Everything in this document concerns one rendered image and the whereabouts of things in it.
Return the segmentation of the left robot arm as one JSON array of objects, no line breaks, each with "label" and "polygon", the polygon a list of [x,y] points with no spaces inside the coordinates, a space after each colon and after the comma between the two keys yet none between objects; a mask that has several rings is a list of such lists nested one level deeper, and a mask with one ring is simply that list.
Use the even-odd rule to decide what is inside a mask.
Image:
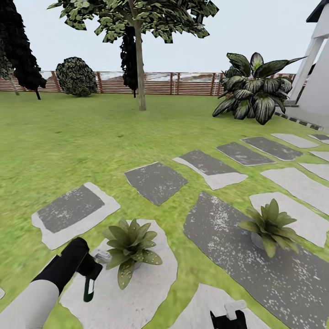
[{"label": "left robot arm", "polygon": [[87,242],[76,237],[55,255],[32,282],[0,312],[0,329],[42,329],[64,286],[76,272],[96,280],[103,269],[97,259],[107,263],[112,256],[109,251],[94,249],[88,253]]}]

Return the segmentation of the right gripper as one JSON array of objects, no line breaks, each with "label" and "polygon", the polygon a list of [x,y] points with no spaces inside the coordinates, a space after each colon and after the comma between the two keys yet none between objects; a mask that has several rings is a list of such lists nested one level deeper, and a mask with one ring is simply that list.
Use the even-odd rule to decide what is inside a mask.
[{"label": "right gripper", "polygon": [[210,312],[212,317],[212,323],[214,329],[247,329],[244,313],[241,311],[236,311],[235,314],[237,319],[230,320],[224,316],[215,317],[215,315]]}]

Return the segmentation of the insectifuge atomizer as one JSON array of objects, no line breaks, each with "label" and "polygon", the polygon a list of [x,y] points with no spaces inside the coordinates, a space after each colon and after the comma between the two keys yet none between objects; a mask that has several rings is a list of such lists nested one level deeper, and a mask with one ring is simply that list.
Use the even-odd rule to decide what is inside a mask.
[{"label": "insectifuge atomizer", "polygon": [[95,281],[91,278],[85,277],[85,290],[84,290],[84,299],[85,303],[90,302],[94,296]]}]

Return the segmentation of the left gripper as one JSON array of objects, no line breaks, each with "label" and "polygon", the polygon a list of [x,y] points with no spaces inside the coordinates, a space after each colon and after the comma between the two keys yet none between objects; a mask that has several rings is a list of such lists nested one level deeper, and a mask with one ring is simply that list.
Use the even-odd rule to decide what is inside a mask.
[{"label": "left gripper", "polygon": [[93,257],[90,256],[90,261],[86,265],[86,267],[82,269],[77,269],[77,272],[79,272],[82,276],[86,276],[95,281],[99,276],[100,272],[102,271],[102,269],[103,269],[103,265],[95,262]]}]

